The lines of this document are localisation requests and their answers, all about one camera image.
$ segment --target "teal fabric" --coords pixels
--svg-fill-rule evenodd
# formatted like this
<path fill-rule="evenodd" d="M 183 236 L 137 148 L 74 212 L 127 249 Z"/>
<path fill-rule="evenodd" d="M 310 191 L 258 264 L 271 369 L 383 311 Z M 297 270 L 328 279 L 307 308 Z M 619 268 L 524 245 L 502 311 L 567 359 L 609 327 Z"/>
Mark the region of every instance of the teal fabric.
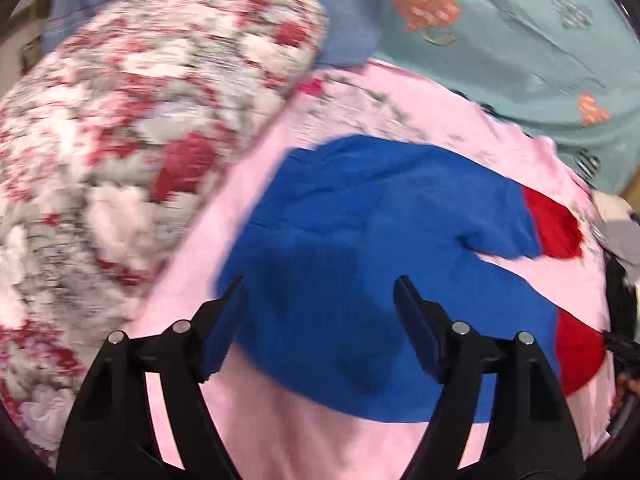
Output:
<path fill-rule="evenodd" d="M 640 159 L 640 44 L 616 3 L 455 2 L 460 14 L 448 27 L 415 30 L 392 0 L 376 56 L 489 105 L 531 136 L 551 137 L 591 185 L 620 192 Z M 610 120 L 584 126 L 583 93 Z"/>

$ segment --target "floral cushion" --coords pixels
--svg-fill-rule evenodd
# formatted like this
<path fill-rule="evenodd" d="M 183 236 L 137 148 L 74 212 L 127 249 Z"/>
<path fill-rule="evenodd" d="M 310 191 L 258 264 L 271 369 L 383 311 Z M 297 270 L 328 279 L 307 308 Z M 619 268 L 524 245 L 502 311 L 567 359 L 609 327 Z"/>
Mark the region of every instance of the floral cushion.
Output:
<path fill-rule="evenodd" d="M 0 103 L 0 399 L 43 459 L 324 30 L 315 0 L 118 0 Z"/>

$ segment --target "pink cloth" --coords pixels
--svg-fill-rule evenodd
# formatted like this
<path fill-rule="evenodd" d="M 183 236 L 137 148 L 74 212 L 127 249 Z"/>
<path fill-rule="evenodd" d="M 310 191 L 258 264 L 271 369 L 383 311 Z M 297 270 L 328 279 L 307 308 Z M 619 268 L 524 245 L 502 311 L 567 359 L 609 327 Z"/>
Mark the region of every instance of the pink cloth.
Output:
<path fill-rule="evenodd" d="M 443 146 L 568 206 L 585 237 L 582 258 L 487 259 L 523 276 L 583 322 L 608 328 L 602 252 L 589 229 L 593 205 L 557 159 L 553 142 L 529 139 L 517 126 L 498 123 L 477 105 L 421 76 L 370 62 L 360 73 L 316 71 L 302 86 L 263 142 L 233 168 L 129 334 L 161 332 L 177 319 L 190 318 L 211 298 L 216 273 L 291 146 L 312 147 L 353 132 Z M 162 455 L 179 465 L 158 378 L 150 378 L 148 389 Z M 426 426 L 383 424 L 319 406 L 275 384 L 236 347 L 201 390 L 245 480 L 395 480 Z M 591 383 L 569 399 L 585 454 L 603 440 L 613 390 L 607 360 Z M 478 460 L 486 428 L 474 426 L 461 465 Z"/>

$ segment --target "pillow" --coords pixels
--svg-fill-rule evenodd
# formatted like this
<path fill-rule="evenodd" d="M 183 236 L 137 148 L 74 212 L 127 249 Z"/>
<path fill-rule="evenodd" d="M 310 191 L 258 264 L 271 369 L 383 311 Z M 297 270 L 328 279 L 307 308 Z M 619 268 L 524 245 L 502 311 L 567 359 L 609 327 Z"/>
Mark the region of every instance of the pillow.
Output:
<path fill-rule="evenodd" d="M 0 103 L 0 400 L 40 453 L 62 436 L 46 406 L 70 406 L 325 21 L 315 0 L 118 0 Z"/>

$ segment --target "silver screw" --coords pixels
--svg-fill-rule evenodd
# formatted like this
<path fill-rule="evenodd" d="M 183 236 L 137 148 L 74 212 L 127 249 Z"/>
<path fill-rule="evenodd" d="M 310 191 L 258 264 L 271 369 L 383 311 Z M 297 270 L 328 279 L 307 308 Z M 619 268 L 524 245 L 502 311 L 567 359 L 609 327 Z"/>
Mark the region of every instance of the silver screw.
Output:
<path fill-rule="evenodd" d="M 191 330 L 191 323 L 186 319 L 181 319 L 180 321 L 176 321 L 174 323 L 174 332 L 178 334 L 184 334 Z"/>
<path fill-rule="evenodd" d="M 453 332 L 459 335 L 468 334 L 469 331 L 471 330 L 471 327 L 468 324 L 466 324 L 464 321 L 455 321 L 451 325 L 451 328 L 453 329 Z"/>
<path fill-rule="evenodd" d="M 533 345 L 533 342 L 536 340 L 536 338 L 534 338 L 529 332 L 520 332 L 518 334 L 518 339 L 525 345 Z"/>
<path fill-rule="evenodd" d="M 120 341 L 124 339 L 124 332 L 122 330 L 114 330 L 111 332 L 107 338 L 109 343 L 117 345 Z"/>

